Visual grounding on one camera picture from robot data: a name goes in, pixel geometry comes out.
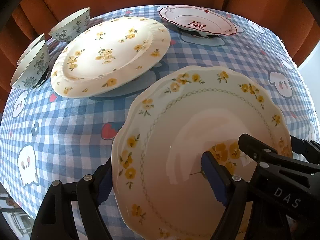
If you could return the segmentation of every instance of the blue gingham tablecloth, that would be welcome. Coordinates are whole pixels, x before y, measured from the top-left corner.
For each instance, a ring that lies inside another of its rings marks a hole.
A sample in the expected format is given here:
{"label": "blue gingham tablecloth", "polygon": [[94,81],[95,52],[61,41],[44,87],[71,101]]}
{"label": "blue gingham tablecloth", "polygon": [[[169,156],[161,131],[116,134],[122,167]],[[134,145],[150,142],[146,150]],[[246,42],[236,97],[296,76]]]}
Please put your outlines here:
{"label": "blue gingham tablecloth", "polygon": [[[248,76],[264,87],[282,110],[291,135],[319,141],[319,122],[311,96],[273,32],[243,17],[213,10],[232,21],[238,33],[214,39],[197,38],[161,20],[158,11],[162,7],[131,7],[90,21],[93,26],[121,16],[144,16],[162,22],[169,29],[171,45],[167,54],[138,82],[81,99],[58,96],[50,78],[34,90],[12,89],[0,127],[0,181],[32,218],[36,217],[52,181],[79,180],[108,160],[113,138],[139,93],[161,77],[188,65],[221,65]],[[51,39],[48,45],[52,67],[67,44]],[[73,209],[77,229],[85,235],[74,203]],[[114,239],[140,238],[124,224],[113,192],[99,209]]]}

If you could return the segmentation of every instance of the floral plate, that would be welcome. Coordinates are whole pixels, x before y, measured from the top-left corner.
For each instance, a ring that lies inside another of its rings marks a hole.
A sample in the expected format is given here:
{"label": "floral plate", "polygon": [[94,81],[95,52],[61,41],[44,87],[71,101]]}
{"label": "floral plate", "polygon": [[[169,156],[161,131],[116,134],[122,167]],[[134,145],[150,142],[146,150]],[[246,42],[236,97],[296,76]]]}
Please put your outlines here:
{"label": "floral plate", "polygon": [[82,98],[117,88],[145,73],[167,52],[166,27],[144,17],[121,17],[95,25],[57,58],[51,84],[58,95]]}
{"label": "floral plate", "polygon": [[246,76],[188,66],[151,85],[133,101],[112,145],[113,187],[126,225],[148,240],[210,239],[224,207],[201,172],[201,155],[209,150],[249,181],[256,163],[239,150],[243,133],[292,157],[281,110]]}
{"label": "floral plate", "polygon": [[227,18],[202,7],[170,5],[162,8],[159,14],[184,30],[198,31],[201,36],[230,36],[237,33],[236,26]]}

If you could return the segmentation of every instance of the ceramic bowl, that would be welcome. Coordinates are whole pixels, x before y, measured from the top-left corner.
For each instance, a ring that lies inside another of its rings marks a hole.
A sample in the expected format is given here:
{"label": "ceramic bowl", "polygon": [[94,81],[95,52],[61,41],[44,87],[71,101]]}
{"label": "ceramic bowl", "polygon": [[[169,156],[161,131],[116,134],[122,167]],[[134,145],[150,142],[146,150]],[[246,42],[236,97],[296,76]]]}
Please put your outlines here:
{"label": "ceramic bowl", "polygon": [[90,7],[87,7],[64,18],[51,29],[49,35],[58,41],[70,42],[87,29],[89,21]]}
{"label": "ceramic bowl", "polygon": [[22,53],[21,57],[19,58],[17,65],[20,64],[21,60],[26,56],[26,54],[34,47],[36,46],[39,42],[44,41],[45,36],[44,33],[42,33],[38,38],[36,38],[33,42],[30,43],[30,45],[26,48],[26,50]]}
{"label": "ceramic bowl", "polygon": [[46,41],[35,45],[21,60],[10,85],[21,89],[33,87],[49,66],[49,50]]}

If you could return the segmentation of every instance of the plate rim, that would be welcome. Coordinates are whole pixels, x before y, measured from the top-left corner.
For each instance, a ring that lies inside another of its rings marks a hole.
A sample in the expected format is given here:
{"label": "plate rim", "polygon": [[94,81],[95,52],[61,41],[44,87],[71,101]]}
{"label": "plate rim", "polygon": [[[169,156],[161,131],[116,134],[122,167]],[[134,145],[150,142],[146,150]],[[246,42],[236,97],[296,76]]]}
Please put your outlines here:
{"label": "plate rim", "polygon": [[[176,22],[174,22],[174,21],[168,20],[166,17],[164,17],[164,16],[161,14],[161,11],[162,11],[163,9],[168,8],[168,7],[171,7],[171,6],[187,6],[187,7],[189,7],[189,8],[201,8],[201,9],[204,9],[204,10],[208,10],[210,13],[215,14],[215,15],[218,15],[218,16],[220,16],[220,17],[223,17],[224,20],[227,20],[228,23],[230,23],[231,25],[234,26],[236,32],[235,32],[235,33],[231,33],[231,34],[224,34],[224,33],[213,33],[213,32],[209,32],[209,31],[201,31],[201,30],[198,30],[198,29],[196,29],[196,28],[189,27],[189,26],[184,26],[184,25],[181,25],[181,24],[176,23]],[[198,6],[192,6],[192,5],[169,5],[169,6],[163,7],[163,8],[159,11],[159,15],[160,15],[160,17],[161,17],[162,19],[164,19],[164,20],[166,20],[166,21],[168,21],[168,22],[170,22],[170,23],[172,23],[172,24],[174,24],[174,25],[178,25],[178,26],[181,26],[181,27],[184,27],[184,28],[189,28],[189,29],[192,29],[192,30],[195,30],[195,31],[198,31],[198,32],[202,32],[202,33],[209,33],[209,34],[223,35],[223,36],[232,36],[232,35],[237,34],[237,32],[238,32],[238,29],[237,29],[236,25],[235,25],[233,22],[231,22],[230,20],[228,20],[228,19],[225,18],[224,16],[222,16],[222,15],[216,13],[216,12],[213,12],[213,11],[211,11],[211,10],[208,9],[208,8],[204,8],[204,7],[198,7]]]}

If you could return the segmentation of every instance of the checkered pattern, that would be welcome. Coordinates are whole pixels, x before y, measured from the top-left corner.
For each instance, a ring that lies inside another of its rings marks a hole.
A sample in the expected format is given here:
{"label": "checkered pattern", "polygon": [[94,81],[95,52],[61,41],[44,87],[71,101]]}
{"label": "checkered pattern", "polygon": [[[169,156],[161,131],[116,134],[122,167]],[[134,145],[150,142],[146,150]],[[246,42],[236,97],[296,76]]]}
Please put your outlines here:
{"label": "checkered pattern", "polygon": [[[248,76],[269,92],[274,103],[283,111],[292,135],[308,139],[312,122],[316,130],[316,141],[319,141],[319,122],[312,99],[279,38],[265,28],[263,34],[257,32],[245,18],[215,12],[228,17],[244,32],[222,37],[222,46],[188,43],[182,40],[182,33],[175,25],[160,19],[157,6],[132,7],[103,14],[93,18],[90,26],[121,16],[144,16],[161,21],[170,31],[172,45],[161,60],[162,66],[157,68],[160,77],[187,65],[226,66]],[[66,43],[51,39],[48,45],[52,66]],[[275,52],[284,55],[293,69],[285,68]],[[269,83],[270,71],[280,72],[288,78],[293,90],[292,98],[282,97],[275,86]],[[23,111],[17,118],[12,118],[13,105],[21,92],[20,89],[12,89],[1,122],[0,181],[8,185],[13,199],[35,218],[52,181],[60,179],[67,183],[79,180],[86,174],[92,174],[107,161],[111,155],[112,140],[101,138],[103,124],[124,122],[137,94],[108,101],[97,101],[94,98],[67,99],[54,93],[49,79],[39,88],[28,91]],[[31,129],[35,122],[39,123],[39,133],[33,136]],[[26,144],[34,147],[39,183],[24,187],[17,158]],[[73,205],[77,229],[85,234],[79,209],[76,204]],[[113,192],[99,209],[114,239],[140,238],[121,219]]]}

